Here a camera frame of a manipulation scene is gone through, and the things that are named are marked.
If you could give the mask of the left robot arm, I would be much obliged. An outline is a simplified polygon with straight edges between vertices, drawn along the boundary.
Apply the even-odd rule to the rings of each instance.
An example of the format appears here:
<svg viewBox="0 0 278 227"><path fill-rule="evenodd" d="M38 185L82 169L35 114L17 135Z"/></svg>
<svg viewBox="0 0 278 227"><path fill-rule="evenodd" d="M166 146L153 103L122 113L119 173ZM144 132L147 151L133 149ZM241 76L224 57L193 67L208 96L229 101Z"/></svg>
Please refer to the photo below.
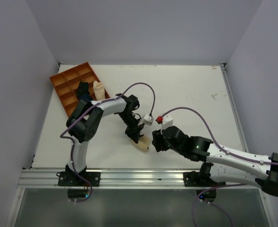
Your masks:
<svg viewBox="0 0 278 227"><path fill-rule="evenodd" d="M135 117L133 111L140 106L138 98L119 94L102 101L81 100L69 117L66 126L72 141L70 161L66 166L69 180L79 186L85 182L86 154L89 141L95 136L102 118L118 114L126 125L125 134L135 144L143 144L148 139L141 134L144 124Z"/></svg>

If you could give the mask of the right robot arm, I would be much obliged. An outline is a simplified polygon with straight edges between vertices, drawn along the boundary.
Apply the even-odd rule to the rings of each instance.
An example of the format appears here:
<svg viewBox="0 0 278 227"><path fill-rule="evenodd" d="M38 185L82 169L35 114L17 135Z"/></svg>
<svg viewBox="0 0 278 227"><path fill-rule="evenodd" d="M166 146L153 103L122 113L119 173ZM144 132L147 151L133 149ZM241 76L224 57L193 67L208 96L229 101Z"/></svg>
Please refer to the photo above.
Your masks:
<svg viewBox="0 0 278 227"><path fill-rule="evenodd" d="M194 162L202 162L198 180L202 185L233 182L253 185L278 197L278 153L255 155L226 148L210 139L188 136L176 126L152 132L157 152L169 149Z"/></svg>

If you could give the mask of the beige underwear with dark trim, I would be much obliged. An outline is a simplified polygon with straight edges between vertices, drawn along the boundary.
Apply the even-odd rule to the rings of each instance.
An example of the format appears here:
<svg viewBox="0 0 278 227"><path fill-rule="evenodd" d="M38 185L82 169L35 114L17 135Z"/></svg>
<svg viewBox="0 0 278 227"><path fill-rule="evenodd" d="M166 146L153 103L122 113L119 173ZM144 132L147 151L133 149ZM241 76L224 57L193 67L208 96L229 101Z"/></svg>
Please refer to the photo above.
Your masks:
<svg viewBox="0 0 278 227"><path fill-rule="evenodd" d="M132 145L134 147L136 147L140 151L147 152L149 150L149 146L150 146L151 140L146 135L142 135L139 138L139 141L137 143L135 143L133 140L131 140L131 143L132 143Z"/></svg>

